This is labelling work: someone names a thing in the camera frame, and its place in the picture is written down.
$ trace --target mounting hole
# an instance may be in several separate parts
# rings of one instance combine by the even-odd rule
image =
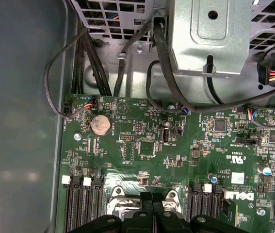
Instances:
[[[215,20],[218,18],[218,13],[217,11],[210,11],[209,12],[209,18],[212,19],[212,20]]]

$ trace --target ram slot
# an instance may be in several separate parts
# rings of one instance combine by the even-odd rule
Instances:
[[[211,215],[211,196],[212,194],[210,193],[203,193],[202,195],[202,215]]]
[[[102,203],[103,203],[103,179],[94,179],[94,189],[92,196],[92,219],[96,219],[101,216]]]
[[[192,188],[188,186],[186,220],[190,222],[192,209]]]
[[[66,202],[65,202],[65,222],[64,222],[64,232],[68,232],[69,231],[69,226],[70,226],[70,219],[71,219],[71,215],[70,215],[70,204],[72,202],[72,196],[71,196],[71,190],[72,187],[69,185],[66,188]]]
[[[200,192],[193,192],[192,194],[192,209],[191,209],[191,217],[197,216],[201,214],[201,202],[202,195]]]
[[[71,217],[70,217],[70,226],[69,230],[73,230],[77,227],[77,213],[78,213],[78,204],[79,204],[79,186],[73,187],[73,193],[72,193],[72,202],[71,202]]]
[[[91,222],[93,185],[85,188],[84,223]]]
[[[80,190],[79,190],[79,198],[78,198],[77,226],[76,227],[79,227],[84,224],[84,223],[82,223],[83,216],[84,216],[84,202],[85,202],[84,186],[81,185]]]
[[[222,195],[215,193],[212,195],[212,203],[211,203],[211,217],[215,219],[219,219],[219,214],[222,206]]]

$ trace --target screw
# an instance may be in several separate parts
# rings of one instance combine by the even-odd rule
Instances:
[[[144,47],[142,45],[139,45],[137,47],[137,52],[141,53],[144,50]]]
[[[81,133],[75,133],[75,134],[74,134],[74,139],[75,139],[76,141],[80,141],[80,140],[81,140]]]
[[[172,214],[170,212],[164,212],[163,215],[166,216],[166,217],[172,216]]]
[[[164,120],[164,121],[162,121],[162,126],[163,127],[170,127],[171,123],[169,121],[167,121],[167,120]]]
[[[258,208],[258,210],[257,210],[257,214],[258,214],[259,216],[265,216],[266,212],[265,212],[265,210],[264,210],[264,209],[260,209],[260,208]]]
[[[197,219],[196,219],[198,222],[206,222],[206,219],[205,218],[203,218],[203,217],[198,217]]]

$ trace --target motherboard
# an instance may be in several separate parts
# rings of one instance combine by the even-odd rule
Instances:
[[[157,101],[166,109],[177,102]],[[275,129],[246,107],[168,113],[145,99],[68,95],[57,208],[58,233],[101,215],[124,218],[140,192],[160,192],[187,221],[214,217],[253,233],[275,233]],[[275,125],[275,109],[255,108]]]

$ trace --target grey side panel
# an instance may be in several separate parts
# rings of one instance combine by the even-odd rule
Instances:
[[[72,37],[71,13],[61,0],[0,0],[0,233],[53,231],[61,121],[48,107],[43,72]],[[72,61],[66,53],[51,69],[57,104]]]

